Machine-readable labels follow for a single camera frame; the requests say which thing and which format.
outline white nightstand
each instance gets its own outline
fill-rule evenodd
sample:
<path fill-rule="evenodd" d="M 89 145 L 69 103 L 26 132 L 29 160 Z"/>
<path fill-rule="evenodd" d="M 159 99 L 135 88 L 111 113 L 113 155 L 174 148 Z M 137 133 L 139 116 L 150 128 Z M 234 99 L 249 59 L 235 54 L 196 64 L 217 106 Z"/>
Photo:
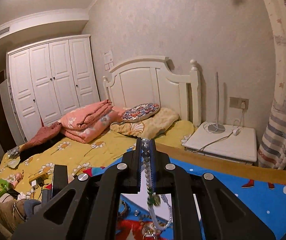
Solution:
<path fill-rule="evenodd" d="M 224 125 L 226 129 L 225 132 L 214 134 L 204 129 L 205 124 L 206 122 L 202 123 L 187 142 L 182 145 L 190 149 L 198 150 L 208 143 L 229 135 L 231 131 L 236 128 L 232 125 Z M 253 128 L 241 127 L 241 132 L 237 136 L 232 134 L 227 139 L 207 146 L 204 151 L 200 153 L 252 165 L 257 160 L 256 151 L 255 130 Z"/>

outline charger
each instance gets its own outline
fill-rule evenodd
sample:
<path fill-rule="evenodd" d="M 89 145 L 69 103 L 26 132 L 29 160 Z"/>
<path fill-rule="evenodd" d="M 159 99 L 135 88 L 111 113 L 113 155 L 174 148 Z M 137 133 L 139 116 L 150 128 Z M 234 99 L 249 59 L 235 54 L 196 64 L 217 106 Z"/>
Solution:
<path fill-rule="evenodd" d="M 44 180 L 42 177 L 38 177 L 36 179 L 36 183 L 40 186 L 40 187 L 43 187 L 44 186 Z"/>
<path fill-rule="evenodd" d="M 38 183 L 36 182 L 36 179 L 32 181 L 31 186 L 34 190 L 36 190 L 39 187 Z"/>
<path fill-rule="evenodd" d="M 233 135 L 234 135 L 234 136 L 237 136 L 240 132 L 241 132 L 241 128 L 238 127 L 238 128 L 236 128 L 236 129 L 233 130 Z"/>

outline lamp base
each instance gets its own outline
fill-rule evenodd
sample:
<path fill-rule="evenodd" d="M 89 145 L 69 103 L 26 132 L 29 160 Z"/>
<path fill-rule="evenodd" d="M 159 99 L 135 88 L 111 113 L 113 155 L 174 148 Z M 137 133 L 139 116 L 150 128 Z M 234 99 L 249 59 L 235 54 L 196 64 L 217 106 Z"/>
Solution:
<path fill-rule="evenodd" d="M 225 127 L 222 124 L 212 123 L 207 128 L 211 133 L 223 133 L 225 132 Z"/>

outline bedpost finial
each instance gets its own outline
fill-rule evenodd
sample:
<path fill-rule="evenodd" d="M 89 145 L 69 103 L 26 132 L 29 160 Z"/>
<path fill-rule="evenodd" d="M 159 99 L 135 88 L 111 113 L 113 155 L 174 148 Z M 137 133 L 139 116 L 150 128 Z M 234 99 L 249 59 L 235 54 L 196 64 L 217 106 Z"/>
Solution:
<path fill-rule="evenodd" d="M 190 64 L 192 65 L 192 70 L 197 70 L 197 61 L 194 59 L 190 60 Z"/>

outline white wooden headboard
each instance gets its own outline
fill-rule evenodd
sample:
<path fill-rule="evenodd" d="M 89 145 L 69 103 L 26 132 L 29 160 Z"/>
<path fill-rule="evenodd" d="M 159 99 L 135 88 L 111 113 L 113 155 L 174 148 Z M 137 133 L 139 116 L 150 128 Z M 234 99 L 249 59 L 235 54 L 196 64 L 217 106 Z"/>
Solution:
<path fill-rule="evenodd" d="M 201 82 L 195 60 L 191 60 L 189 75 L 173 74 L 163 56 L 130 58 L 114 66 L 109 72 L 112 80 L 103 77 L 106 98 L 118 107 L 134 107 L 143 103 L 157 103 L 177 112 L 182 120 L 193 117 L 193 124 L 201 124 Z M 187 86 L 191 84 L 192 102 Z M 189 115 L 189 105 L 193 114 Z"/>

